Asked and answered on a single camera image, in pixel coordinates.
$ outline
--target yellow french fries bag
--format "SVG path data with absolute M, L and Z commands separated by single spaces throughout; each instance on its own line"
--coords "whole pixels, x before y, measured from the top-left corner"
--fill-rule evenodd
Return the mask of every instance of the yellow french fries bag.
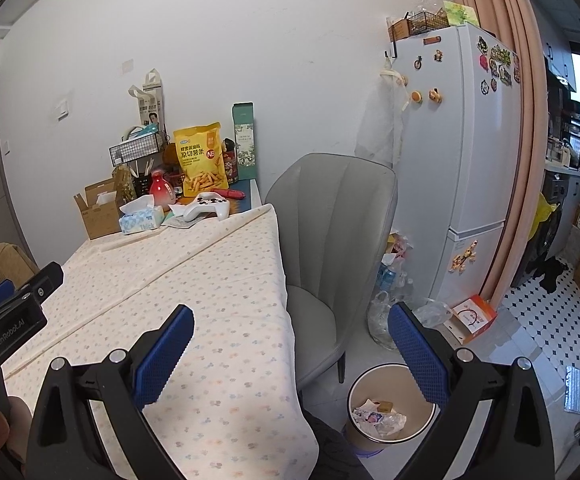
M 196 196 L 214 188 L 228 189 L 219 136 L 220 123 L 175 130 L 174 142 L 183 180 L 183 196 Z

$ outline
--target blue gripper pad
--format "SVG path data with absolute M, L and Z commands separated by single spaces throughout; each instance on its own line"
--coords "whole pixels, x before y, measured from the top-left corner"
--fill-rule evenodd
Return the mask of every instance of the blue gripper pad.
M 183 305 L 159 329 L 159 337 L 138 365 L 134 377 L 134 405 L 141 411 L 157 402 L 195 331 L 195 317 Z
M 425 400 L 442 410 L 450 399 L 447 368 L 398 304 L 390 308 L 388 330 Z

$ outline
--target pink curtain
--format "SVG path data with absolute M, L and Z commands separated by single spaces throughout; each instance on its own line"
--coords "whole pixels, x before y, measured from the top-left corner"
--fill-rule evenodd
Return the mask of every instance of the pink curtain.
M 530 234 L 548 142 L 547 82 L 538 26 L 529 0 L 455 0 L 474 7 L 481 27 L 513 49 L 521 63 L 521 139 L 505 230 L 481 296 L 497 307 Z

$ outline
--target green box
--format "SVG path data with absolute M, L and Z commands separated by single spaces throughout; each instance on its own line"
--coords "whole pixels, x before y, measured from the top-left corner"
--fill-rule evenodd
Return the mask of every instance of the green box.
M 257 177 L 257 156 L 254 147 L 254 104 L 236 103 L 232 107 L 234 141 L 237 145 L 239 180 Z

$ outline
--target screw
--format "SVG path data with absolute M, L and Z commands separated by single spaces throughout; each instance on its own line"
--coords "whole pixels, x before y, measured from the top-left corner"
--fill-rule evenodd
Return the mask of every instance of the screw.
M 467 348 L 459 348 L 456 351 L 456 356 L 458 357 L 459 361 L 463 361 L 464 363 L 469 363 L 474 359 L 474 354 Z
M 110 352 L 109 358 L 113 363 L 120 363 L 126 358 L 126 351 L 121 349 L 113 350 Z
M 52 370 L 61 370 L 61 368 L 63 368 L 65 365 L 65 359 L 63 357 L 55 357 L 54 359 L 52 359 L 52 362 L 50 363 L 50 367 L 52 368 Z
M 519 357 L 516 364 L 519 365 L 521 370 L 529 370 L 532 368 L 532 362 L 527 357 Z

